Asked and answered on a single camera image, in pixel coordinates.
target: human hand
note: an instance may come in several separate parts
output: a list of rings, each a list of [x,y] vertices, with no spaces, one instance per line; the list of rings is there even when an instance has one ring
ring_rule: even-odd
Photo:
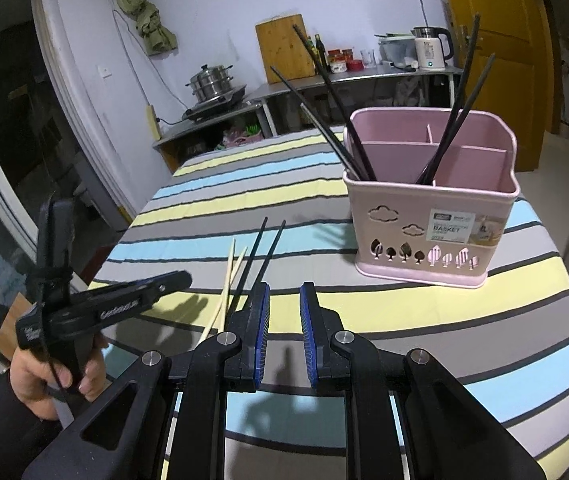
[[[100,349],[108,343],[101,333],[94,336],[93,350],[85,367],[78,390],[89,402],[93,402],[106,388],[106,368]],[[53,367],[60,383],[65,388],[71,386],[71,372],[63,364],[54,361]],[[55,378],[48,362],[40,361],[29,350],[16,348],[11,361],[9,380],[16,397],[35,416],[43,420],[57,420],[58,414],[53,405],[53,398],[46,394],[46,384],[55,384]]]

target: silver bolt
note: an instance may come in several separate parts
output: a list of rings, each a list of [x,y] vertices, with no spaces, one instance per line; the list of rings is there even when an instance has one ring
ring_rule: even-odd
[[[421,348],[416,348],[411,352],[411,361],[416,364],[426,365],[427,362],[429,362],[429,359],[431,359],[429,352]]]
[[[342,343],[343,345],[348,345],[349,343],[353,343],[355,339],[355,335],[353,332],[349,332],[348,330],[341,330],[340,332],[335,332],[335,340],[338,343]]]
[[[151,352],[145,352],[142,355],[142,363],[147,366],[154,366],[160,362],[161,358],[162,354],[160,352],[152,350]]]
[[[216,337],[221,345],[232,345],[235,343],[237,336],[233,332],[222,332]]]

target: yellow wooden door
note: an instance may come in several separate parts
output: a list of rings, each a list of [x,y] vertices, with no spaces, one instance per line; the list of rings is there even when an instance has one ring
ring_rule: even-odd
[[[516,169],[538,167],[545,129],[548,66],[545,40],[535,0],[447,0],[455,36],[466,56],[473,16],[481,14],[480,33],[467,94],[487,58],[496,60],[475,108],[492,112],[518,139]]]

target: black chopstick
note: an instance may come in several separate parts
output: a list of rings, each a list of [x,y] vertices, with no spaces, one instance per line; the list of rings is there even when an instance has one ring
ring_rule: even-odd
[[[365,175],[366,175],[366,178],[364,178],[363,180],[375,181],[376,180],[375,171],[373,171],[373,167],[371,165],[371,162],[369,161],[369,157],[366,155],[366,152],[364,151],[364,146],[362,145],[362,141],[360,140],[360,137],[358,136],[358,133],[355,130],[355,126],[353,126],[353,122],[351,122],[351,118],[346,113],[346,109],[344,108],[344,104],[343,104],[342,100],[340,99],[340,96],[337,94],[337,92],[333,88],[333,83],[331,83],[331,79],[328,76],[327,70],[325,70],[325,68],[324,68],[324,66],[322,66],[322,63],[320,62],[320,60],[313,53],[313,51],[311,50],[311,47],[307,43],[306,38],[304,37],[304,34],[302,34],[302,31],[299,30],[297,25],[293,25],[293,30],[295,30],[295,33],[298,35],[299,40],[304,45],[304,48],[307,49],[309,56],[311,56],[311,59],[313,60],[313,64],[315,65],[315,69],[317,70],[317,73],[319,73],[321,78],[324,79],[325,85],[327,85],[328,92],[331,94],[331,97],[333,97],[333,100],[335,101],[335,104],[337,105],[337,109],[340,111],[340,115],[342,116],[342,118],[344,120],[344,124],[346,125],[346,129],[349,132],[349,136],[351,137],[351,139],[353,139],[353,145],[355,147],[355,150],[356,150],[357,154],[359,155],[360,160],[362,160],[362,165],[364,166],[364,171],[365,171]]]
[[[469,40],[469,48],[467,52],[467,59],[464,62],[464,69],[462,70],[462,76],[459,79],[459,86],[458,91],[455,94],[455,100],[453,102],[453,108],[451,109],[451,113],[449,114],[449,120],[446,123],[444,131],[442,133],[442,139],[440,139],[440,143],[442,144],[448,138],[453,124],[455,123],[456,119],[458,118],[459,109],[462,108],[462,102],[464,101],[464,94],[467,89],[467,83],[469,81],[469,75],[471,74],[471,66],[473,65],[473,55],[475,54],[475,45],[477,44],[477,35],[480,30],[480,15],[476,13],[473,18],[473,29],[471,30],[471,39]],[[430,181],[427,179],[427,175],[431,173],[430,166],[431,162],[434,160],[435,155],[433,158],[427,163],[424,167],[424,170],[420,174],[420,177],[416,181],[416,184],[422,184],[423,186],[430,186],[433,177],[431,177]]]
[[[329,146],[331,146],[331,148],[337,155],[337,158],[339,158],[342,164],[344,164],[344,167],[353,174],[356,180],[366,180],[366,177],[364,176],[365,173],[363,172],[363,170],[360,169],[357,162],[353,158],[353,155],[351,155],[351,153],[349,153],[346,150],[344,144],[342,144],[342,142],[340,142],[340,140],[335,136],[335,134],[333,133],[333,131],[331,131],[331,128],[329,128],[327,123],[325,123],[322,120],[322,118],[320,118],[317,115],[317,113],[315,113],[312,110],[311,104],[309,104],[306,98],[297,89],[293,87],[291,82],[287,80],[287,78],[285,78],[279,72],[279,70],[276,69],[276,67],[272,66],[271,70],[273,70],[276,73],[276,75],[280,78],[280,81],[282,81],[286,85],[286,87],[293,93],[293,95],[296,96],[296,98],[300,102],[300,105],[304,107],[304,110],[306,111],[306,113],[308,113],[309,118],[311,118],[317,129],[320,130],[320,133],[324,136],[324,138],[327,139]]]
[[[459,129],[462,127],[462,123],[469,115],[469,112],[471,111],[471,108],[475,103],[475,99],[477,99],[477,96],[479,95],[485,81],[487,80],[488,73],[490,72],[491,66],[493,65],[494,61],[495,61],[495,54],[491,54],[491,56],[487,60],[487,65],[484,67],[482,74],[480,74],[480,77],[477,80],[477,83],[475,84],[475,88],[473,89],[471,95],[469,96],[469,99],[467,99],[464,108],[462,109],[455,123],[453,123],[453,127],[449,131],[447,138],[446,139],[442,138],[442,140],[440,141],[440,146],[438,146],[435,155],[433,156],[432,160],[429,162],[428,172],[426,173],[426,181],[425,181],[426,186],[430,186],[433,183],[435,174],[437,173],[438,168],[440,167],[440,163],[442,162],[442,157],[449,149],[451,143],[453,142],[453,139],[455,139],[455,136],[458,134]]]
[[[271,243],[271,247],[269,247],[269,251],[266,253],[266,256],[264,257],[264,262],[262,262],[262,266],[260,267],[260,270],[258,270],[258,275],[256,276],[256,280],[253,282],[251,290],[248,293],[247,299],[245,300],[244,304],[242,305],[242,308],[246,308],[248,306],[248,303],[249,303],[249,301],[251,301],[251,297],[253,296],[254,290],[256,290],[256,285],[263,280],[264,275],[266,274],[266,267],[269,266],[271,259],[274,257],[274,253],[276,252],[277,244],[280,241],[280,237],[282,236],[282,231],[284,231],[285,225],[286,225],[286,220],[282,220],[282,223],[280,224],[280,228],[278,229],[278,232],[276,233],[276,238],[274,238],[273,243]]]
[[[260,231],[258,231],[258,236],[256,236],[256,241],[253,242],[253,247],[251,248],[251,253],[247,258],[247,263],[245,263],[245,268],[240,275],[240,280],[238,282],[238,286],[236,287],[236,293],[233,295],[233,300],[229,305],[229,313],[227,314],[227,319],[231,317],[236,311],[238,307],[238,303],[240,302],[240,296],[242,295],[242,290],[244,290],[244,285],[247,283],[248,274],[251,272],[251,266],[253,265],[254,260],[256,259],[256,254],[258,254],[258,247],[260,246],[260,240],[262,240],[262,234],[264,233],[264,228],[266,227],[266,223],[269,217],[265,216],[262,222],[262,226],[260,227]]]

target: electric kettle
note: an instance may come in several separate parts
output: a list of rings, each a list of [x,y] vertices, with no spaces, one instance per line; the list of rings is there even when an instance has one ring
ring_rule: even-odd
[[[434,71],[446,68],[446,60],[453,57],[451,33],[442,27],[416,27],[413,29],[413,35],[420,68]],[[440,36],[446,36],[447,39],[449,53],[446,56]]]

